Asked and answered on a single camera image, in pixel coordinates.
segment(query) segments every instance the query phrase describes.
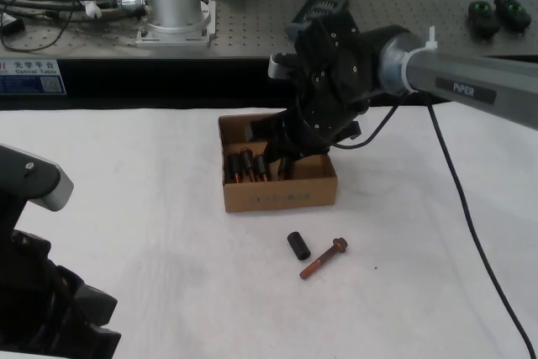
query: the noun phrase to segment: white tablecloth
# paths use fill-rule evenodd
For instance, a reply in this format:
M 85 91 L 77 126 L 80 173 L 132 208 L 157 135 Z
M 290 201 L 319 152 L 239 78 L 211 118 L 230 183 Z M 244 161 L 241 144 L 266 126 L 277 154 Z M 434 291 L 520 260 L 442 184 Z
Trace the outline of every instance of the white tablecloth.
M 425 108 L 401 108 L 367 148 L 332 150 L 334 207 L 226 214 L 217 118 L 266 110 L 2 112 L 0 141 L 75 183 L 17 229 L 119 300 L 116 359 L 526 358 L 464 220 Z M 538 132 L 436 107 L 477 232 L 538 345 Z M 361 117 L 372 131 L 385 108 Z M 348 251 L 308 281 L 312 258 Z

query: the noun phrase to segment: black cylinder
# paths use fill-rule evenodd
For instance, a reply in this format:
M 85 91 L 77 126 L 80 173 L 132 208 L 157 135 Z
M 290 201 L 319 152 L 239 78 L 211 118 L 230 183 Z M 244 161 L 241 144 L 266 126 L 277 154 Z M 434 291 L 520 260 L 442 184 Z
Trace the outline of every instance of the black cylinder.
M 292 247 L 293 252 L 300 261 L 304 261 L 310 257 L 309 247 L 306 245 L 303 237 L 301 237 L 298 231 L 290 233 L 290 235 L 287 237 L 287 242 Z
M 263 155 L 256 155 L 255 164 L 258 176 L 270 176 L 269 165 L 267 165 L 266 158 Z
M 228 163 L 229 163 L 229 176 L 231 179 L 235 179 L 235 175 L 239 175 L 240 178 L 243 178 L 243 167 L 241 166 L 241 158 L 239 153 L 232 151 L 228 154 Z
M 241 149 L 241 161 L 245 170 L 254 169 L 254 153 L 252 153 L 252 150 L 248 148 Z

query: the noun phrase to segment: white label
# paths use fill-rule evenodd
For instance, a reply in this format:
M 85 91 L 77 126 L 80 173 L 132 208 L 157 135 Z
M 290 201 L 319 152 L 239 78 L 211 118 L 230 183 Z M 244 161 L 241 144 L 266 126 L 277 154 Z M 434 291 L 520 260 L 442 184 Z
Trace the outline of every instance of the white label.
M 3 26 L 4 27 L 6 25 L 8 25 L 8 24 L 13 23 L 14 21 L 16 21 L 15 18 L 11 17 L 9 14 L 4 13 L 4 15 L 3 15 Z
M 43 59 L 0 60 L 0 76 L 61 76 L 58 62 Z

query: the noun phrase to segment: bolt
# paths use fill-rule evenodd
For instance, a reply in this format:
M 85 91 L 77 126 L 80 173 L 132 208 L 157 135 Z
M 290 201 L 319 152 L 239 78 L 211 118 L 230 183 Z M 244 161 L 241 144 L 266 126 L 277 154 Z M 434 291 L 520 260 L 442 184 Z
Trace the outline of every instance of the bolt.
M 343 238 L 334 239 L 333 245 L 326 252 L 324 252 L 319 258 L 308 265 L 300 274 L 301 279 L 308 279 L 310 275 L 319 270 L 328 260 L 336 255 L 337 252 L 345 252 L 347 248 L 347 241 Z

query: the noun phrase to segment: brown cardboard box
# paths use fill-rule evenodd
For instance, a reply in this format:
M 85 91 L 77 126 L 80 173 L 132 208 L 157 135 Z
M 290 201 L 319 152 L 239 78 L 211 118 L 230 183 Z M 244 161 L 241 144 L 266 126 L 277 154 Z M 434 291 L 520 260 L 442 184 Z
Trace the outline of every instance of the brown cardboard box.
M 235 115 L 219 118 L 219 133 L 223 152 L 223 189 L 226 212 L 249 210 L 291 209 L 305 206 L 334 205 L 338 178 L 328 156 L 310 156 L 296 161 L 293 179 L 287 181 L 251 182 L 245 175 L 241 184 L 229 177 L 228 154 L 249 147 L 254 154 L 262 153 L 266 142 L 247 143 L 246 125 L 267 114 Z M 277 179 L 278 165 L 270 165 Z

